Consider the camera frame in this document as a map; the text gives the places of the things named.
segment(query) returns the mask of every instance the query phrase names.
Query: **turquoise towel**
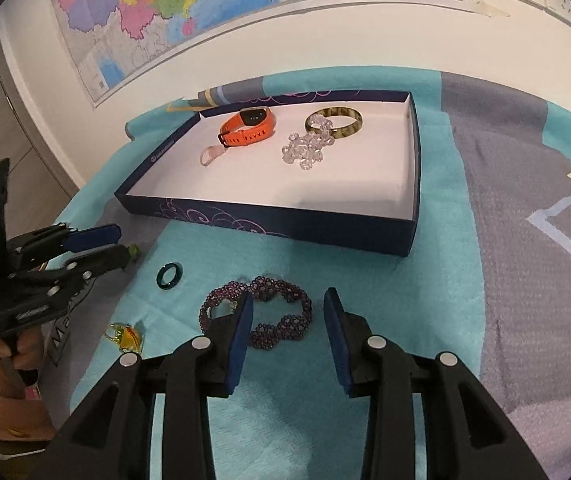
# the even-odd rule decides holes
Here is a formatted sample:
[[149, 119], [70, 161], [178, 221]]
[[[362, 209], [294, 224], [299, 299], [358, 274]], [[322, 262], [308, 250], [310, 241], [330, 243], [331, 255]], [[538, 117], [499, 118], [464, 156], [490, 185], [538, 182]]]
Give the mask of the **turquoise towel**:
[[[265, 94], [321, 89], [393, 89], [414, 95], [421, 129], [421, 213], [408, 258], [365, 253], [207, 226], [169, 222], [147, 254], [115, 310], [114, 322], [143, 321], [144, 357], [173, 351], [198, 335], [197, 314], [208, 292], [229, 280], [278, 276], [303, 288], [315, 321], [302, 342], [273, 351], [249, 349], [242, 382], [227, 400], [211, 400], [214, 461], [221, 480], [335, 480], [358, 478], [367, 401], [349, 400], [339, 386], [323, 324], [321, 302], [329, 286], [345, 309], [406, 351], [434, 357], [454, 351], [478, 375], [485, 329], [483, 274], [463, 163], [447, 114], [441, 111], [441, 74], [389, 67], [309, 70], [267, 76]], [[178, 107], [183, 102], [174, 103]], [[61, 220], [93, 225], [102, 205], [188, 112], [160, 107], [128, 124], [134, 138], [120, 150]], [[159, 268], [179, 261], [175, 289], [155, 284]], [[276, 322], [296, 305], [256, 304], [256, 322]], [[77, 386], [75, 407], [118, 357], [102, 341]], [[152, 476], [160, 479], [163, 399], [155, 418]], [[418, 478], [425, 476], [424, 436], [417, 435]]]

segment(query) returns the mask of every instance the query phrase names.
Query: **purple swirl pattern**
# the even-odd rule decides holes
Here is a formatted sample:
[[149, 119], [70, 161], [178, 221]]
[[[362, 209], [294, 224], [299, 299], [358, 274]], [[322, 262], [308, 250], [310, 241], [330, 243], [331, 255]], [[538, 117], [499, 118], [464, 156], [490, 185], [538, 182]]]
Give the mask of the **purple swirl pattern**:
[[[324, 90], [324, 91], [317, 91], [317, 92], [295, 92], [292, 94], [284, 94], [284, 97], [298, 97], [298, 98], [307, 98], [307, 100], [301, 101], [301, 103], [313, 103], [316, 102], [318, 97], [327, 97], [330, 95], [334, 90]], [[276, 97], [258, 97], [254, 99], [248, 99], [247, 101], [240, 101], [241, 103], [249, 103], [254, 105], [287, 105], [291, 104], [290, 102], [280, 102], [277, 100]]]
[[191, 224], [211, 225], [260, 235], [290, 238], [288, 235], [283, 233], [267, 231], [260, 224], [257, 224], [252, 220], [236, 218], [230, 213], [217, 207], [208, 207], [208, 209], [213, 211], [212, 216], [208, 216], [206, 213], [198, 209], [184, 209], [179, 206], [178, 202], [178, 200], [172, 198], [165, 199], [165, 201], [160, 204], [159, 211], [156, 211], [154, 215], [161, 218], [167, 218], [169, 220], [190, 222]]

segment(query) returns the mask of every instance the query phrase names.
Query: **screw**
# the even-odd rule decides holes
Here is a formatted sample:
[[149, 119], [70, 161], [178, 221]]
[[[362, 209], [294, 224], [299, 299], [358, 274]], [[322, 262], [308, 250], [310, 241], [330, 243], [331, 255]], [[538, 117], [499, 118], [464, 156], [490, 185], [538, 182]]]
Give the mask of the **screw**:
[[456, 366], [456, 364], [459, 362], [459, 359], [457, 358], [457, 356], [454, 355], [452, 352], [443, 352], [439, 356], [439, 360], [445, 366]]
[[380, 335], [371, 335], [367, 339], [367, 345], [370, 346], [370, 348], [380, 350], [381, 348], [385, 348], [387, 341]]
[[205, 350], [210, 346], [212, 341], [205, 336], [199, 336], [192, 339], [192, 348], [196, 348], [197, 350]]
[[128, 367], [131, 367], [132, 365], [136, 364], [136, 362], [138, 360], [139, 360], [139, 356], [137, 354], [135, 354], [134, 352], [128, 352], [127, 354], [123, 354], [119, 358], [119, 364], [121, 366], [128, 368]]

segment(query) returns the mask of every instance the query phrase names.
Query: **purple beaded bracelet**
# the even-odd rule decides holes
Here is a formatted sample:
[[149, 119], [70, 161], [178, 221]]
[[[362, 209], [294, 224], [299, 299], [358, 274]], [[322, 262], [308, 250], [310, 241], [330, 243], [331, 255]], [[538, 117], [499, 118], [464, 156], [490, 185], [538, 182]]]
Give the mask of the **purple beaded bracelet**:
[[220, 288], [215, 288], [204, 301], [199, 311], [199, 326], [205, 333], [210, 327], [210, 311], [221, 304], [223, 300], [239, 301], [241, 294], [247, 290], [257, 301], [270, 301], [280, 292], [288, 303], [301, 300], [303, 314], [283, 316], [276, 326], [259, 323], [250, 332], [250, 345], [262, 350], [272, 350], [281, 339], [300, 341], [312, 322], [312, 301], [298, 286], [284, 280], [273, 280], [265, 276], [257, 276], [249, 285], [240, 282], [229, 282]]

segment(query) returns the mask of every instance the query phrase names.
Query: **blue gripper pad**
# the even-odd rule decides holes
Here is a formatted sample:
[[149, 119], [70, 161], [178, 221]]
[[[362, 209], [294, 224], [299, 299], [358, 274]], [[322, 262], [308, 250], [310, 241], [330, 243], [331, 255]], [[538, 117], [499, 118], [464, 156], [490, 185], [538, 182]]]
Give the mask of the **blue gripper pad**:
[[232, 395], [242, 377], [243, 362], [248, 350], [250, 330], [252, 330], [252, 318], [254, 316], [254, 303], [252, 295], [246, 296], [242, 306], [242, 313], [237, 322], [237, 328], [230, 343], [228, 352], [228, 375], [226, 377], [226, 389]]
[[117, 224], [102, 225], [85, 231], [71, 233], [63, 243], [66, 251], [81, 253], [96, 247], [118, 243], [121, 228]]
[[339, 384], [343, 386], [345, 394], [349, 395], [354, 381], [350, 373], [350, 354], [345, 342], [343, 327], [341, 326], [339, 309], [341, 309], [341, 312], [343, 311], [335, 303], [332, 294], [328, 290], [323, 298], [323, 317], [326, 323], [326, 331], [328, 332], [329, 346], [332, 350], [332, 358], [334, 359], [334, 367], [337, 371], [337, 379]]

